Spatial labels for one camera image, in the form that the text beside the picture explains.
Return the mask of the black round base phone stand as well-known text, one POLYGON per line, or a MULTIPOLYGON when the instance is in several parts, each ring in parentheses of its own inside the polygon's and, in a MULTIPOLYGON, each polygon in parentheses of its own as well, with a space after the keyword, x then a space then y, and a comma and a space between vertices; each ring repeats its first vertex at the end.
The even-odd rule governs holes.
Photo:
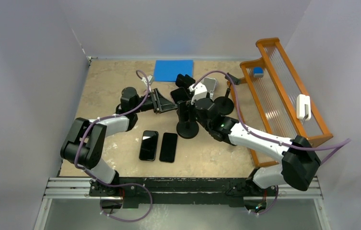
POLYGON ((185 122, 177 123, 176 125, 177 134, 184 139, 192 139, 199 132, 199 126, 197 122, 185 122))

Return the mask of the black phone purple edge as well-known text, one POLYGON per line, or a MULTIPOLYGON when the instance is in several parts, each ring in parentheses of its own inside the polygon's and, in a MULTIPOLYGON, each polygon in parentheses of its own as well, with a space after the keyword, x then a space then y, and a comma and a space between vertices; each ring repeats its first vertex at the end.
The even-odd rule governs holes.
POLYGON ((179 87, 170 92, 170 96, 174 102, 174 104, 178 104, 179 102, 189 101, 191 99, 187 90, 183 87, 179 87))

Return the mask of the black phone white stripe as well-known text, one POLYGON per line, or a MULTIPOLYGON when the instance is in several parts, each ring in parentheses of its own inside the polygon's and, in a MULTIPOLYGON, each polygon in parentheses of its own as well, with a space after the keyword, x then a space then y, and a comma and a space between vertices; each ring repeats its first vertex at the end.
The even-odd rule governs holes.
POLYGON ((159 133, 157 131, 145 130, 142 134, 139 160, 154 161, 157 151, 159 133))

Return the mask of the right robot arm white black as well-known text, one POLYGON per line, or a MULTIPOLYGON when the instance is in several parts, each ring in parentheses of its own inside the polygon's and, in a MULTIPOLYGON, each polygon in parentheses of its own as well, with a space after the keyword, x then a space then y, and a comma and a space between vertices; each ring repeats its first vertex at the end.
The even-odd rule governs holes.
POLYGON ((252 195, 284 184, 306 191, 321 166, 319 157, 306 138, 300 135, 294 139, 284 138, 248 127, 235 118, 221 115, 210 98, 202 98, 194 103, 178 101, 177 112, 197 122, 219 142, 262 152, 278 162, 277 165, 256 168, 251 172, 246 188, 252 195))

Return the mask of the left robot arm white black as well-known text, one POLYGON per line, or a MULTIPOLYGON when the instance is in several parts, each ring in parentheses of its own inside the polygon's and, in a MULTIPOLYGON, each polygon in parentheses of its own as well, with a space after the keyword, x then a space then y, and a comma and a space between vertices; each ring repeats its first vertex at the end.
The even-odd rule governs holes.
POLYGON ((126 87, 121 92, 115 114, 95 120, 79 117, 73 121, 60 156, 85 170, 101 184, 103 192, 114 196, 120 190, 119 174, 102 159, 105 138, 132 130, 140 112, 152 110, 160 114, 175 109, 177 105, 163 97, 158 89, 139 96, 135 88, 126 87))

